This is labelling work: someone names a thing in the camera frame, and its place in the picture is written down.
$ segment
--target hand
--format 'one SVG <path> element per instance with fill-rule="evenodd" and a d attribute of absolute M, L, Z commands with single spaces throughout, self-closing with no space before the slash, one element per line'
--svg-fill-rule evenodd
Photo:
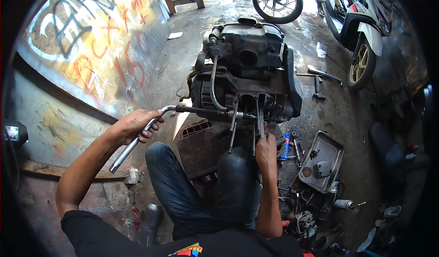
<path fill-rule="evenodd" d="M 146 140 L 152 137 L 152 132 L 142 129 L 145 128 L 152 119 L 161 117 L 162 115 L 163 112 L 161 109 L 154 111 L 138 109 L 122 117 L 113 124 L 108 131 L 116 137 L 120 145 L 129 144 L 140 132 L 142 133 L 141 136 L 139 136 L 139 142 L 146 143 Z M 158 119 L 158 122 L 164 122 L 163 118 Z M 157 131 L 158 125 L 153 124 L 151 129 Z"/>
<path fill-rule="evenodd" d="M 264 123 L 266 139 L 259 138 L 256 144 L 256 162 L 261 170 L 262 177 L 267 174 L 274 174 L 277 178 L 277 146 L 276 137 L 268 131 Z"/>

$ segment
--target blue jeans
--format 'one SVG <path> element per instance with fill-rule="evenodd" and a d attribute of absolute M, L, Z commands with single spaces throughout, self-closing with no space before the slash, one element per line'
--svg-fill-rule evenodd
<path fill-rule="evenodd" d="M 229 228 L 255 228 L 261 195 L 259 169 L 242 147 L 219 158 L 215 208 L 205 205 L 167 144 L 153 143 L 145 158 L 157 198 L 174 222 L 174 240 Z"/>

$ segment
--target hammer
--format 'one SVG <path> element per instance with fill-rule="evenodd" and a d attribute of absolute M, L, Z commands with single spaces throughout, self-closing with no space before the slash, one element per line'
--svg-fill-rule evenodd
<path fill-rule="evenodd" d="M 319 76 L 314 77 L 314 82 L 316 84 L 316 91 L 313 93 L 313 97 L 317 99 L 326 100 L 326 97 L 320 94 L 320 81 Z"/>

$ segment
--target black t-shirt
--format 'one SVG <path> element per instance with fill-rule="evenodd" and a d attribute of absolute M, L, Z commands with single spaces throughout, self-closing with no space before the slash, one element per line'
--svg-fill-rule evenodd
<path fill-rule="evenodd" d="M 144 247 L 131 241 L 99 216 L 88 211 L 66 212 L 61 228 L 78 257 L 84 256 L 289 256 L 303 257 L 297 240 L 289 235 L 265 239 L 254 230 L 223 230 L 211 235 L 185 238 L 160 246 Z"/>

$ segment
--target motorcycle engine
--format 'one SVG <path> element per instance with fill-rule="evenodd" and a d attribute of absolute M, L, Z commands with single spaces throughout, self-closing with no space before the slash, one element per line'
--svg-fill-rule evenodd
<path fill-rule="evenodd" d="M 209 58 L 214 64 L 205 64 Z M 216 100 L 211 97 L 212 78 Z M 258 123 L 281 123 L 300 115 L 302 89 L 293 50 L 277 26 L 255 19 L 214 27 L 203 40 L 188 85 L 193 107 L 222 109 L 230 116 L 197 113 L 200 117 L 230 121 L 233 113 L 241 112 L 256 116 Z"/>

